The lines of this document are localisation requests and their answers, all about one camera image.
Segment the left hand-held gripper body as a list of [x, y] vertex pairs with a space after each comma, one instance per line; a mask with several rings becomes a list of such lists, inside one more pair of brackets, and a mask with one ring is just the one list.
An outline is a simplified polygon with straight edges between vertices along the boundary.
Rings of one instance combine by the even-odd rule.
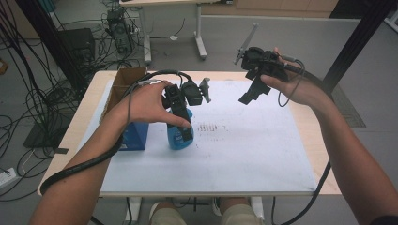
[[205, 100], [211, 101], [209, 96], [209, 78], [204, 78], [199, 85], [193, 81], [184, 82], [180, 87], [176, 84], [167, 86], [162, 97], [162, 105], [165, 109], [177, 106], [198, 106]]

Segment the grey floor mat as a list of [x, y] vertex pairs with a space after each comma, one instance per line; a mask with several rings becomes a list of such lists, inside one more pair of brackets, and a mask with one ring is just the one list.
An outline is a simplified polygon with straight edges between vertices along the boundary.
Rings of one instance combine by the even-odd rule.
[[340, 85], [337, 85], [333, 89], [331, 94], [339, 112], [344, 117], [349, 126], [351, 126], [352, 128], [366, 127], [356, 108], [353, 106], [350, 99], [347, 97]]

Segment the black equipment case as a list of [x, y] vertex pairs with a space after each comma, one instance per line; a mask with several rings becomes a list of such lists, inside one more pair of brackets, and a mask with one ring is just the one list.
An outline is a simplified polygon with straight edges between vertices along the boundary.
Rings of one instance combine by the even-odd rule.
[[75, 62], [94, 60], [95, 40], [89, 28], [62, 30], [58, 34]]

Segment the white desk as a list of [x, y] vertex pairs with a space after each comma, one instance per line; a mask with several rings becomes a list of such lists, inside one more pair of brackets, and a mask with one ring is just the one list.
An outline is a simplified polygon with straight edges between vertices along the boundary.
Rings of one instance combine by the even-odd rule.
[[119, 4], [123, 8], [137, 9], [139, 21], [141, 24], [140, 30], [143, 33], [144, 61], [147, 65], [150, 65], [152, 62], [152, 51], [151, 51], [150, 36], [147, 33], [146, 29], [145, 7], [162, 6], [162, 5], [181, 5], [181, 4], [195, 5], [196, 29], [193, 32], [193, 36], [200, 58], [205, 60], [207, 58], [207, 51], [202, 39], [202, 18], [201, 18], [202, 5], [212, 4], [217, 1], [219, 0], [119, 0]]

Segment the black floor mat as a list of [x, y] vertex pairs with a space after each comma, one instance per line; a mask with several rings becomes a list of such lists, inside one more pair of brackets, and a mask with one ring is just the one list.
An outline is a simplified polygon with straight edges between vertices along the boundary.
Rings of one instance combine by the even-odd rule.
[[23, 146], [26, 148], [59, 146], [69, 127], [73, 115], [54, 113], [40, 117], [27, 135]]

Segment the white table leg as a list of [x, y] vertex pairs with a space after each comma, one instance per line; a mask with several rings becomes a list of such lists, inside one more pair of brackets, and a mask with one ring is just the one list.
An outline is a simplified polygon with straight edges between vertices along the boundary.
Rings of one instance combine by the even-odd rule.
[[141, 197], [127, 197], [127, 212], [125, 218], [126, 225], [134, 225], [140, 216], [142, 198]]
[[264, 217], [264, 206], [263, 200], [261, 197], [251, 197], [250, 198], [251, 207], [256, 214], [256, 216], [262, 220], [265, 219]]

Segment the blue cardboard box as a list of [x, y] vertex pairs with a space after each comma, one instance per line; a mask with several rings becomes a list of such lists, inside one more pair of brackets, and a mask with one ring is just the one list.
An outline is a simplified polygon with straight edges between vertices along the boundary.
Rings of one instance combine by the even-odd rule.
[[[118, 70], [112, 82], [109, 96], [107, 97], [102, 116], [110, 111], [125, 95], [127, 95], [135, 83], [147, 74], [146, 67], [123, 67]], [[148, 123], [130, 123], [122, 134], [120, 151], [145, 150], [148, 133]]]

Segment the person's left hand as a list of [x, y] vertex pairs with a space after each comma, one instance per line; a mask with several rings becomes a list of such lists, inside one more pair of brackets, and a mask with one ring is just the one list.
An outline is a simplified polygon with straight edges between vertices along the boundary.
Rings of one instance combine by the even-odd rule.
[[108, 112], [108, 115], [114, 121], [120, 119], [122, 125], [130, 122], [163, 122], [177, 127], [190, 128], [190, 122], [167, 112], [162, 105], [162, 92], [165, 87], [170, 85], [172, 85], [170, 82], [161, 81], [141, 86], [117, 103]]

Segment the person's right hand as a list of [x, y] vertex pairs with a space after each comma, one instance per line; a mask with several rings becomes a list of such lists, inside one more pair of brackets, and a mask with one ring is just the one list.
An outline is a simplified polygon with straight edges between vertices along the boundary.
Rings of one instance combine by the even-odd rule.
[[280, 91], [298, 104], [318, 109], [331, 103], [328, 95], [318, 85], [302, 75], [292, 74], [288, 82], [282, 82], [267, 74], [262, 75], [260, 79], [267, 86]]

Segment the white power strip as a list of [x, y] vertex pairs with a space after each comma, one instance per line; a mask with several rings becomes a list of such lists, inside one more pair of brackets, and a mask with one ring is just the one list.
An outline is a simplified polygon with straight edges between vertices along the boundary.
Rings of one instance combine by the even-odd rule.
[[0, 173], [0, 188], [4, 188], [17, 179], [17, 174], [13, 168], [9, 168]]

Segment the black metal post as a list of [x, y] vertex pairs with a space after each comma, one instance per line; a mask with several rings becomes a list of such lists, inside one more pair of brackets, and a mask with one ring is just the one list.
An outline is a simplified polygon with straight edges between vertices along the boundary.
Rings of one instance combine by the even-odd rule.
[[39, 0], [15, 0], [15, 2], [63, 71], [71, 87], [80, 94], [85, 92], [88, 82], [80, 74], [51, 17], [43, 9]]
[[326, 92], [333, 91], [396, 2], [397, 0], [374, 0], [323, 79]]

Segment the person's leg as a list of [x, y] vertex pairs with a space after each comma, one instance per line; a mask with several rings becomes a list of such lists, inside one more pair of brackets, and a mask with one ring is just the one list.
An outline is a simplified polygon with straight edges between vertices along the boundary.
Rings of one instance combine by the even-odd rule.
[[156, 202], [150, 209], [149, 225], [187, 225], [187, 223], [170, 202]]
[[244, 197], [221, 197], [221, 225], [264, 225]]

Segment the black computer tower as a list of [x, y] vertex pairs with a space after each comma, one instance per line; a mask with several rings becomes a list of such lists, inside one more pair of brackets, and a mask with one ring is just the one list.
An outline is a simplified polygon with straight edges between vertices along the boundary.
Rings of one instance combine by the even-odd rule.
[[114, 40], [118, 53], [132, 52], [132, 39], [130, 27], [124, 18], [124, 9], [111, 9], [107, 11], [107, 24], [111, 37]]

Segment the person's left leg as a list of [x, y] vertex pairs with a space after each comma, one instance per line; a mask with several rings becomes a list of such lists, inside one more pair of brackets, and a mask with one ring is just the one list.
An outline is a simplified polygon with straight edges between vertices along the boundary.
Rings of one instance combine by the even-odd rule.
[[156, 202], [150, 209], [149, 225], [187, 225], [187, 223], [170, 202]]

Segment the person's right leg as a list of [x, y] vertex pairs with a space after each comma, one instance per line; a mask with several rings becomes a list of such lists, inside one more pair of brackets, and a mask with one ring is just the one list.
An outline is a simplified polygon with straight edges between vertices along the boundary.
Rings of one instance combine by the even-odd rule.
[[221, 197], [221, 225], [264, 225], [244, 197]]

